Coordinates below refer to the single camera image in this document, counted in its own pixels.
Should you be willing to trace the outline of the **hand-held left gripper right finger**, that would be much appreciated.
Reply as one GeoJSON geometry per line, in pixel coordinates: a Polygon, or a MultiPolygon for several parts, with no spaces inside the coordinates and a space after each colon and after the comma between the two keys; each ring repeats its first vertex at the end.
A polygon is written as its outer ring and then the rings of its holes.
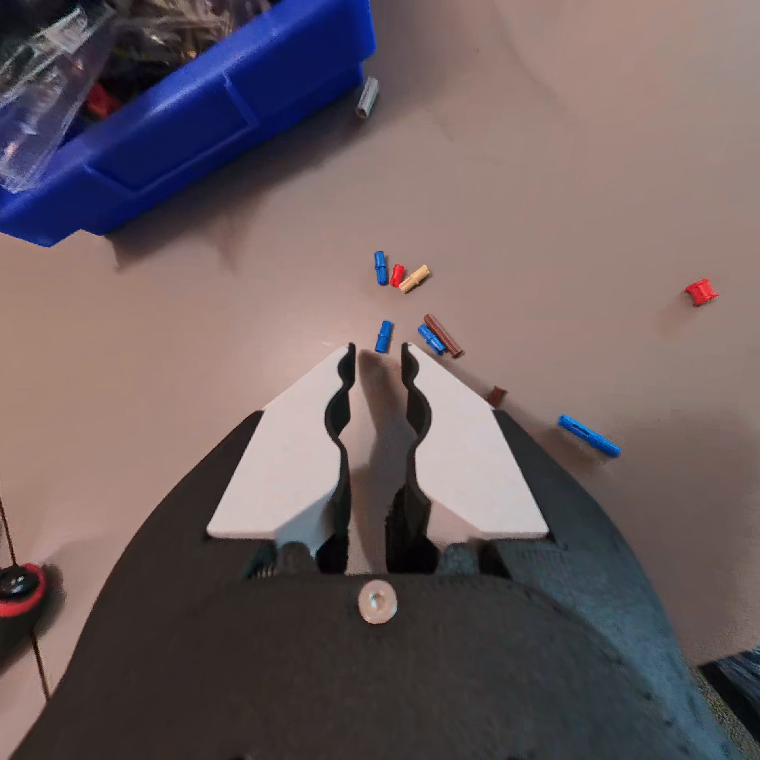
{"type": "Polygon", "coordinates": [[[386,517],[391,573],[435,570],[449,546],[550,533],[496,408],[412,343],[401,348],[413,441],[386,517]]]}

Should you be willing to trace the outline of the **long blue lego pin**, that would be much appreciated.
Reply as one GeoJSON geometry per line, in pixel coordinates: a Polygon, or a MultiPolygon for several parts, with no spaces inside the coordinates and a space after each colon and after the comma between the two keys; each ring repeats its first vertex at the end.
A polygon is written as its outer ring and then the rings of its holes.
{"type": "Polygon", "coordinates": [[[613,441],[565,413],[558,417],[557,425],[608,458],[618,458],[622,454],[622,449],[613,441]]]}

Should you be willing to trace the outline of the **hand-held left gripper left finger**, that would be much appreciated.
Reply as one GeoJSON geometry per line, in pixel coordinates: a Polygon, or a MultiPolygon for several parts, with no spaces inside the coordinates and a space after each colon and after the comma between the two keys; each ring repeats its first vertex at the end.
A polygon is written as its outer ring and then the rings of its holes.
{"type": "Polygon", "coordinates": [[[346,572],[352,493],[340,433],[355,379],[349,343],[265,405],[207,524],[209,537],[300,543],[323,573],[346,572]]]}

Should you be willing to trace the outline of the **bag of lego pieces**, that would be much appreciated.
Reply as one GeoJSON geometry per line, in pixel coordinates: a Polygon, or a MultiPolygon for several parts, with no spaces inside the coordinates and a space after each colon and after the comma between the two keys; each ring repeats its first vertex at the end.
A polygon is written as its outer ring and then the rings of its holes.
{"type": "Polygon", "coordinates": [[[112,53],[128,62],[168,65],[197,58],[276,1],[114,2],[119,20],[112,53]]]}

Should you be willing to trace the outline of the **blue plastic bin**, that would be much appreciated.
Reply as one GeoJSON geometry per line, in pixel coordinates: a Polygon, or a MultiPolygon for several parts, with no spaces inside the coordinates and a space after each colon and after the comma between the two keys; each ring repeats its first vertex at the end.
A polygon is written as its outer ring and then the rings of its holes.
{"type": "Polygon", "coordinates": [[[104,236],[363,81],[369,1],[285,1],[86,129],[40,184],[2,191],[1,232],[46,248],[104,236]]]}

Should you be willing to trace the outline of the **black and red round object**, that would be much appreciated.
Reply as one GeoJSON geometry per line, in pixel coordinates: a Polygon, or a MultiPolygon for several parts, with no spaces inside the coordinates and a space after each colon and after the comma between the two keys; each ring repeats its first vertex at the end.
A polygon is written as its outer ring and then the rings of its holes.
{"type": "Polygon", "coordinates": [[[46,571],[30,563],[9,565],[1,570],[1,620],[9,621],[32,613],[46,598],[46,571]]]}

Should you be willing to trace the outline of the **red lego piece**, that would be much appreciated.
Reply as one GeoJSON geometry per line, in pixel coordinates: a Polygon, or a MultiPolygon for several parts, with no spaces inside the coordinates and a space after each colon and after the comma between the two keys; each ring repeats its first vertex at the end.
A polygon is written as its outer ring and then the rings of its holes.
{"type": "Polygon", "coordinates": [[[112,95],[100,82],[93,84],[84,100],[84,109],[93,118],[100,120],[109,118],[122,106],[122,101],[112,95]]]}

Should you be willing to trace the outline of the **brown lego axle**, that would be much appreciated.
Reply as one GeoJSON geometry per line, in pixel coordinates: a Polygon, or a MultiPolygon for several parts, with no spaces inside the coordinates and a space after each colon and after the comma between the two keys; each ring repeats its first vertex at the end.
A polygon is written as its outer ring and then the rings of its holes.
{"type": "Polygon", "coordinates": [[[428,333],[435,337],[436,344],[440,344],[440,348],[436,349],[439,354],[446,351],[454,358],[461,356],[463,349],[437,318],[427,313],[423,316],[423,323],[428,333]]]}

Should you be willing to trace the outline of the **clear plastic bag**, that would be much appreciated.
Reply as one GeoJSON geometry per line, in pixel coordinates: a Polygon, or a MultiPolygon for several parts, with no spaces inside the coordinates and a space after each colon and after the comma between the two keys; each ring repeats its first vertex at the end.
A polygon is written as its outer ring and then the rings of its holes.
{"type": "Polygon", "coordinates": [[[109,57],[113,2],[1,2],[1,184],[33,188],[109,57]]]}

